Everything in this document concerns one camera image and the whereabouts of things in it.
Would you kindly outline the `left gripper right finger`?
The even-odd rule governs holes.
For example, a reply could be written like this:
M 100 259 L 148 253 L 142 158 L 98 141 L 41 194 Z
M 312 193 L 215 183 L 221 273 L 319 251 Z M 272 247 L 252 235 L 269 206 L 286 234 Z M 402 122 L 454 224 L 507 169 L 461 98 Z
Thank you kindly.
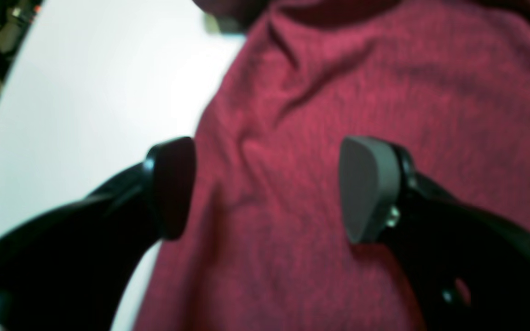
M 458 200 L 374 137 L 343 139 L 339 186 L 349 241 L 389 249 L 429 331 L 530 331 L 530 231 Z

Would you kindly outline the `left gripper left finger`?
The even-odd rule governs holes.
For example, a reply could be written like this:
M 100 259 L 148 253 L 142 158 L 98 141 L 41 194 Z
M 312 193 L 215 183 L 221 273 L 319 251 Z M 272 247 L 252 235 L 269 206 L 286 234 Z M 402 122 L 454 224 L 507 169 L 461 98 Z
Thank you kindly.
M 0 331 L 109 331 L 147 250 L 189 218 L 196 145 L 154 145 L 81 200 L 0 237 Z

